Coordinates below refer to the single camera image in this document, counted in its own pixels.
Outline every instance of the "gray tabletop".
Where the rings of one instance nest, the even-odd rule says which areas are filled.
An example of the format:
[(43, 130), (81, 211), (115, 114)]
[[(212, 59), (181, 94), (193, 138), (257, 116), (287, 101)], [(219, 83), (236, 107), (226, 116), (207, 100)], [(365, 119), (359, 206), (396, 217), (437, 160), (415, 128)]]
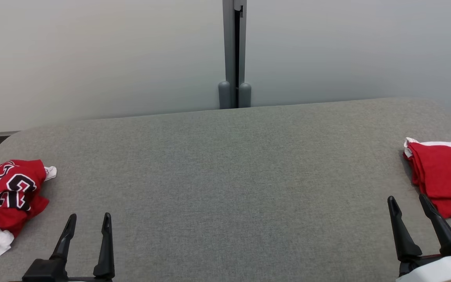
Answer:
[(374, 99), (88, 120), (19, 132), (8, 159), (42, 159), (48, 207), (0, 257), (0, 281), (50, 256), (71, 213), (67, 271), (91, 275), (104, 212), (115, 281), (394, 281), (386, 199), (424, 254), (439, 246), (402, 141), (451, 141), (434, 102)]

